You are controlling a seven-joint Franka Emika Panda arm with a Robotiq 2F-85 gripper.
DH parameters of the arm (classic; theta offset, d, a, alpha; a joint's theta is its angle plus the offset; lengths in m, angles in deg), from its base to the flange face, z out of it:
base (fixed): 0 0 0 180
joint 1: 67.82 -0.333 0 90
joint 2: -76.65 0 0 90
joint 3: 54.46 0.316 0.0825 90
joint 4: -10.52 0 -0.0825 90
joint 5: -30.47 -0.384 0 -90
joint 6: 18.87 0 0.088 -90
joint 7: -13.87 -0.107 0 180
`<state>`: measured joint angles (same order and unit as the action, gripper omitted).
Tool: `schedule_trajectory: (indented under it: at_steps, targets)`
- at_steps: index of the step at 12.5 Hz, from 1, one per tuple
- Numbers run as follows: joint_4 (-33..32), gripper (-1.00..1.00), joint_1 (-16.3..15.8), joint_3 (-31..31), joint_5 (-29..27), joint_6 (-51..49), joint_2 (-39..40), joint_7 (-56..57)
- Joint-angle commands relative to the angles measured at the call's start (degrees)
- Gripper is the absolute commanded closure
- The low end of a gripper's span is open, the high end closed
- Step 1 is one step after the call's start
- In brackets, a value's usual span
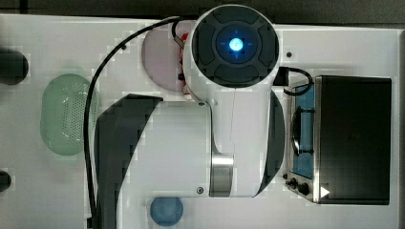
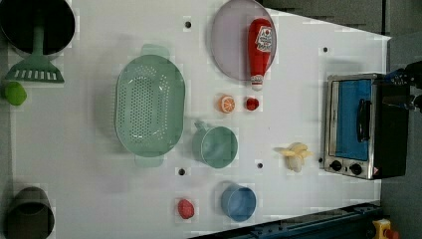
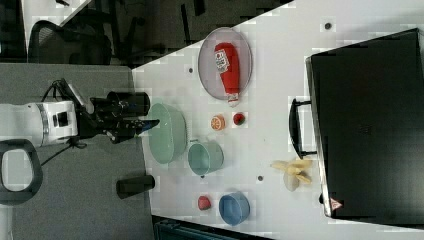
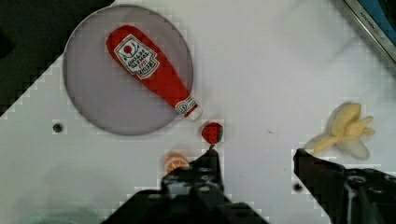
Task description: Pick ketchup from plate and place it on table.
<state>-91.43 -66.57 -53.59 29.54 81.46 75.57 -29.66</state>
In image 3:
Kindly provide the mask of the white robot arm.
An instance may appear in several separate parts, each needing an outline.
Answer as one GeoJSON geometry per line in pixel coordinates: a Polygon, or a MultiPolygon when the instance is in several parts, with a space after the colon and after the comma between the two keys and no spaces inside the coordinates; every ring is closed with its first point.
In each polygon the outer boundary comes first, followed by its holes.
{"type": "Polygon", "coordinates": [[[82,139],[99,134],[110,137],[114,144],[126,141],[157,126],[158,119],[146,120],[147,112],[131,101],[106,100],[89,113],[75,100],[38,102],[1,106],[1,158],[18,150],[30,162],[32,180],[15,191],[1,187],[1,203],[22,204],[40,189],[43,181],[42,163],[36,150],[40,147],[65,144],[77,147],[82,139]]]}

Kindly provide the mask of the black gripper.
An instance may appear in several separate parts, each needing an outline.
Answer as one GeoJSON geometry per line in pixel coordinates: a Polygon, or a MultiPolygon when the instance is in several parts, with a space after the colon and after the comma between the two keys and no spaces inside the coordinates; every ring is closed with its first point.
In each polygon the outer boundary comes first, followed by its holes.
{"type": "Polygon", "coordinates": [[[125,120],[130,104],[125,100],[93,98],[93,112],[88,105],[76,105],[77,132],[80,139],[106,135],[113,144],[127,141],[160,123],[155,120],[125,120]]]}

